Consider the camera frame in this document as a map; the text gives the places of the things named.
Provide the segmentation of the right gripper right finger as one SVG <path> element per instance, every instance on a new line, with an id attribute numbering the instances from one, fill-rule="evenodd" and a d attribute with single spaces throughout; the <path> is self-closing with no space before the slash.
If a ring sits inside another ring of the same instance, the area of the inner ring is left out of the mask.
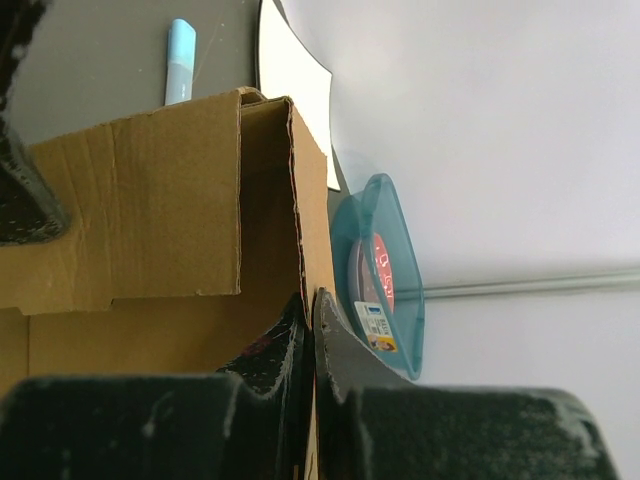
<path id="1" fill-rule="evenodd" d="M 355 336 L 326 289 L 315 295 L 312 321 L 321 478 L 618 478 L 575 396 L 416 385 Z"/>

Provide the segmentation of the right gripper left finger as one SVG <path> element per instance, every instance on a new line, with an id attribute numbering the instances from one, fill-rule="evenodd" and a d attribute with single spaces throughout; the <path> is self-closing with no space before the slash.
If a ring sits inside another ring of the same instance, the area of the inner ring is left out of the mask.
<path id="1" fill-rule="evenodd" d="M 215 372 L 45 376 L 1 403 L 5 479 L 299 479 L 311 407 L 299 294 Z"/>

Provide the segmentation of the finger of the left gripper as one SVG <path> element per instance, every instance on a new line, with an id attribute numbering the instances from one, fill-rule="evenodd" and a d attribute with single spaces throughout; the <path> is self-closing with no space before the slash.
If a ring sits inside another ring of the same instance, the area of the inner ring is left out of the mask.
<path id="1" fill-rule="evenodd" d="M 41 244 L 62 236 L 70 215 L 10 123 L 14 83 L 49 1 L 1 3 L 1 243 Z"/>

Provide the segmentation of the brown cardboard box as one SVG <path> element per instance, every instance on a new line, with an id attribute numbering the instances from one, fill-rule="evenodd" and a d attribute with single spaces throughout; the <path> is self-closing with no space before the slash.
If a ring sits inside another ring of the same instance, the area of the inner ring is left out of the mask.
<path id="1" fill-rule="evenodd" d="M 45 376 L 215 372 L 299 294 L 312 362 L 299 479 L 316 478 L 311 312 L 334 278 L 326 159 L 294 102 L 236 89 L 32 153 L 71 224 L 1 251 L 1 403 Z"/>

